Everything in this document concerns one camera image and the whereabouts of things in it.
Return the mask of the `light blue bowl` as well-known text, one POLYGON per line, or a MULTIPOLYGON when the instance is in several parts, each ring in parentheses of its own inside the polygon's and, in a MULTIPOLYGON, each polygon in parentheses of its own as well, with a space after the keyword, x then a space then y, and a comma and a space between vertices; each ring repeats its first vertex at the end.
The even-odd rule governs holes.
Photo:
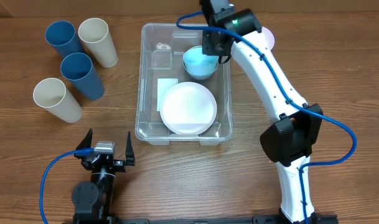
POLYGON ((204 55, 202 46, 190 48, 183 54, 183 63, 188 71, 195 75, 207 75, 218 64, 218 56, 204 55))

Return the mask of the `pink plate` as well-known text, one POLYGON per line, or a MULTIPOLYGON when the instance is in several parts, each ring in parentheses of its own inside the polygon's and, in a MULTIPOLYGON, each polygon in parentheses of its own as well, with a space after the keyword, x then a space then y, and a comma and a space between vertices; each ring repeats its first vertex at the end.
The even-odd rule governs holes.
POLYGON ((217 117, 212 92, 195 82, 182 82, 168 89, 160 104, 163 123, 176 134, 198 135, 209 129, 217 117))

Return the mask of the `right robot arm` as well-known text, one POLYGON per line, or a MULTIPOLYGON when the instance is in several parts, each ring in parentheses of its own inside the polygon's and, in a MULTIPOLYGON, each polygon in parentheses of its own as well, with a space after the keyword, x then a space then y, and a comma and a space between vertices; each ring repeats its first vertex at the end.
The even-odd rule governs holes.
POLYGON ((206 54, 226 56, 245 71, 259 94, 271 126, 260 136, 267 157, 275 162, 281 186, 280 215, 286 223, 321 223, 311 202, 308 169, 312 145, 321 119, 292 106, 322 114, 290 84, 268 47, 265 32, 250 9, 236 11, 224 0, 200 0, 211 30, 206 32, 206 54))

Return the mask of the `grey bowl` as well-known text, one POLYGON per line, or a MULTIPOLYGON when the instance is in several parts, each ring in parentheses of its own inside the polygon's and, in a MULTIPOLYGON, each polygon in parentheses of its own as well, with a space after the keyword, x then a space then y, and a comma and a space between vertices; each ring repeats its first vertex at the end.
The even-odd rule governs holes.
POLYGON ((215 66, 215 68, 214 68, 214 70, 211 72, 211 73, 209 73, 209 74, 207 74, 207 75, 195 75, 195 74, 192 74, 192 73, 190 73, 189 71, 188 71, 188 69, 187 69, 187 67, 186 67, 186 65, 184 64, 184 68, 185 68, 185 71, 192 77, 192 78, 194 78, 194 79, 196 79, 196 80, 205 80, 205 79, 208 79, 208 78, 210 78, 213 74, 214 74, 214 72, 217 70, 217 68, 218 68, 218 64, 215 66))

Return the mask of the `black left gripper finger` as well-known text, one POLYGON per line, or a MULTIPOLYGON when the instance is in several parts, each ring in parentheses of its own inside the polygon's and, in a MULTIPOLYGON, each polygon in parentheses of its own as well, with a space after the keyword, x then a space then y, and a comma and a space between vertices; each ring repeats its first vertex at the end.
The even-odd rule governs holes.
POLYGON ((92 128, 90 128, 89 131, 87 132, 86 136, 84 137, 84 139, 76 147, 76 150, 91 148, 92 136, 93 136, 93 130, 92 130, 92 128))
POLYGON ((127 166, 135 166, 135 156, 134 151, 132 147, 132 141, 131 141, 131 133, 128 132, 127 140, 126 140, 126 150, 125 150, 125 156, 126 160, 125 163, 127 166))

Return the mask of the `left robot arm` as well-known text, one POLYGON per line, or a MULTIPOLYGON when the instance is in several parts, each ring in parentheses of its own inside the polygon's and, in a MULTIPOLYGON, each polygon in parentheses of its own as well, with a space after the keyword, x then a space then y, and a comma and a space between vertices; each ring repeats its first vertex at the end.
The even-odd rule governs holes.
POLYGON ((115 144, 99 141, 91 146, 93 130, 90 129, 77 146, 74 156, 91 172, 89 181, 80 182, 72 190, 75 206, 74 223, 119 223, 117 214, 111 212, 114 182, 117 172, 125 172, 135 165, 131 134, 126 140, 125 159, 115 158, 115 144))

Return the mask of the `pink bowl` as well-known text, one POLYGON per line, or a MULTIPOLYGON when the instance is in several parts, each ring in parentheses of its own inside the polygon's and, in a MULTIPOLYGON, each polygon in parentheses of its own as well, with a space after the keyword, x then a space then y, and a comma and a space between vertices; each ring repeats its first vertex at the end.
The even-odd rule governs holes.
POLYGON ((275 39, 274 39, 273 33, 266 27, 262 27, 262 32, 264 34, 264 38, 266 40, 268 48, 270 50, 272 50, 274 47, 274 44, 275 44, 275 39))

